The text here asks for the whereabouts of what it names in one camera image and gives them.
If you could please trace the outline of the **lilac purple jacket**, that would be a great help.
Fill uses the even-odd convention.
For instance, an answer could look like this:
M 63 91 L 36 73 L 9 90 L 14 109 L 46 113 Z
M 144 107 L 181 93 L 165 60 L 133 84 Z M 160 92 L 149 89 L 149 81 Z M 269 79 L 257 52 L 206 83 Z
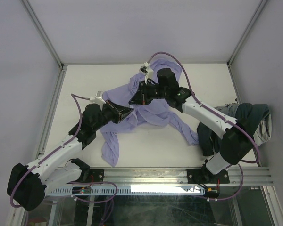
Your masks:
M 128 84 L 103 93 L 104 100 L 110 100 L 117 105 L 134 109 L 119 124 L 109 122 L 100 129 L 105 140 L 101 149 L 102 159 L 113 167 L 116 166 L 120 154 L 117 134 L 131 132 L 136 127 L 145 123 L 160 127 L 165 127 L 169 124 L 182 134 L 188 145 L 199 144 L 198 134 L 184 123 L 177 114 L 169 110 L 166 100 L 155 99 L 146 106 L 128 104 L 129 100 L 136 93 L 140 81 L 144 81 L 144 75 L 137 73 L 130 78 Z

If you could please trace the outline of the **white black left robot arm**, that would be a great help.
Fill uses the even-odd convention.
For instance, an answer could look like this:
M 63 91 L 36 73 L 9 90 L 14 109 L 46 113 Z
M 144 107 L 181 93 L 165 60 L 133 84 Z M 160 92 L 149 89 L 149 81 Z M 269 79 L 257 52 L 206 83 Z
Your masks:
M 89 181 L 90 166 L 74 155 L 96 138 L 98 130 L 110 122 L 119 124 L 132 111 L 110 100 L 103 105 L 88 104 L 84 111 L 80 110 L 79 122 L 53 150 L 26 165 L 18 163 L 12 168 L 7 187 L 11 206 L 32 211 L 53 190 L 71 182 Z

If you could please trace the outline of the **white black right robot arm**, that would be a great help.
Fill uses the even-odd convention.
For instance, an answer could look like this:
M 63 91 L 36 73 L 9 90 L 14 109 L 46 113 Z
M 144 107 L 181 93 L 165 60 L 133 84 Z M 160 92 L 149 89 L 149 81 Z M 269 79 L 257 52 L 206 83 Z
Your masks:
M 221 140 L 219 152 L 203 166 L 201 176 L 206 182 L 213 182 L 218 173 L 238 164 L 254 147 L 249 124 L 245 119 L 238 120 L 199 100 L 188 88 L 179 86 L 170 68 L 157 71 L 157 82 L 152 80 L 153 70 L 142 66 L 140 72 L 145 79 L 139 82 L 137 92 L 130 99 L 131 105 L 149 105 L 154 99 L 164 99 L 168 105 L 192 116 L 209 127 Z

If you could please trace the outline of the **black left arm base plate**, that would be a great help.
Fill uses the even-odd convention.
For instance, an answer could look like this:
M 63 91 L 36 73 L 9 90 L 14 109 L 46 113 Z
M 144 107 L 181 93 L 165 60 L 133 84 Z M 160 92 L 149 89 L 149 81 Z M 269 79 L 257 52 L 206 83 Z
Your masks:
M 87 169 L 83 170 L 77 180 L 69 184 L 91 184 L 93 182 L 102 182 L 104 179 L 104 169 Z

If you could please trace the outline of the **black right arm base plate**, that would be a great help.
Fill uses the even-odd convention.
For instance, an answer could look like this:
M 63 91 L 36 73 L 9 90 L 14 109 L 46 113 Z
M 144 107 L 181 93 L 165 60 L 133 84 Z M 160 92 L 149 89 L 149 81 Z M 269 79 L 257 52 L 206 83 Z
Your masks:
M 229 184 L 228 172 L 224 169 L 217 174 L 212 174 L 206 169 L 187 169 L 188 184 Z

